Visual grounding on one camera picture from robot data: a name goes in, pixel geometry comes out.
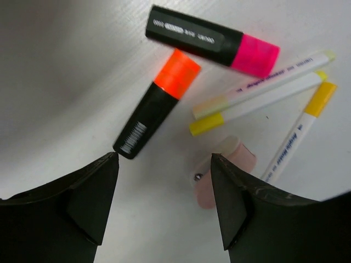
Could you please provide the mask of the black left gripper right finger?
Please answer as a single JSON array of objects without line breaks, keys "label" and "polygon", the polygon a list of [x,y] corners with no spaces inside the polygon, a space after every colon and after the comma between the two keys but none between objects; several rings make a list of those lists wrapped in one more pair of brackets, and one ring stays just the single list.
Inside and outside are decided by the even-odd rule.
[{"label": "black left gripper right finger", "polygon": [[211,177],[231,262],[350,262],[350,193],[314,201],[276,188],[220,154]]}]

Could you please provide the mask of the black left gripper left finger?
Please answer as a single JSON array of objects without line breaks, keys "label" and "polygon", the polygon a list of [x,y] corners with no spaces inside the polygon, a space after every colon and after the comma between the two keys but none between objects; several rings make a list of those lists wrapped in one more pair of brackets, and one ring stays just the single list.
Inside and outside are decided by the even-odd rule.
[{"label": "black left gripper left finger", "polygon": [[119,170],[109,152],[87,166],[1,200],[1,262],[93,262]]}]

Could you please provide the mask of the orange cap black highlighter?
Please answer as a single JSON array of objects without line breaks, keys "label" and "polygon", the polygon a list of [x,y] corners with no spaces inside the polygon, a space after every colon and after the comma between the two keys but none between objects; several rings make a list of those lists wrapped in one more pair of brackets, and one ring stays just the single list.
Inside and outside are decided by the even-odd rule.
[{"label": "orange cap black highlighter", "polygon": [[175,49],[130,116],[113,149],[134,159],[189,89],[201,66]]}]

